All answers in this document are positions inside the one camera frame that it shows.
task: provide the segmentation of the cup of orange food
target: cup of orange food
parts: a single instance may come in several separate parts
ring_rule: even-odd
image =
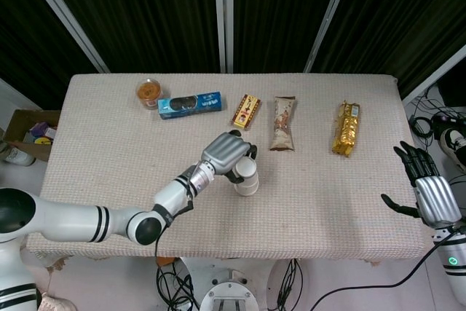
[[[139,82],[136,87],[136,95],[144,107],[157,109],[157,101],[162,97],[162,87],[157,80],[147,78]]]

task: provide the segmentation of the black sneaker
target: black sneaker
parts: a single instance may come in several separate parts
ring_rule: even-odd
[[[456,129],[446,129],[440,136],[440,147],[466,173],[466,138]]]

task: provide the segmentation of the brown cardboard box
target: brown cardboard box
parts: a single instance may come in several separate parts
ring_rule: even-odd
[[[37,122],[47,122],[51,127],[58,125],[60,111],[32,111],[17,109],[9,121],[8,129],[3,139],[10,145],[19,148],[38,160],[49,160],[52,145],[38,145],[36,143],[24,143],[24,135]]]

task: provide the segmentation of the snack bar wrapper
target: snack bar wrapper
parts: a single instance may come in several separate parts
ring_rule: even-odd
[[[296,98],[275,97],[274,138],[270,149],[273,151],[294,150],[288,121]]]
[[[356,144],[360,106],[344,101],[339,109],[332,151],[349,157]]]

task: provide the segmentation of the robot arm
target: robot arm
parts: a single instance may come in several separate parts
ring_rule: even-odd
[[[244,157],[255,158],[256,147],[241,139],[237,130],[223,133],[186,169],[154,195],[154,207],[112,210],[102,206],[50,202],[18,189],[0,189],[0,309],[36,310],[33,277],[20,259],[21,238],[41,232],[58,242],[99,243],[110,235],[148,245],[159,238],[173,219],[192,209],[193,199],[224,175],[239,183],[232,169]]]

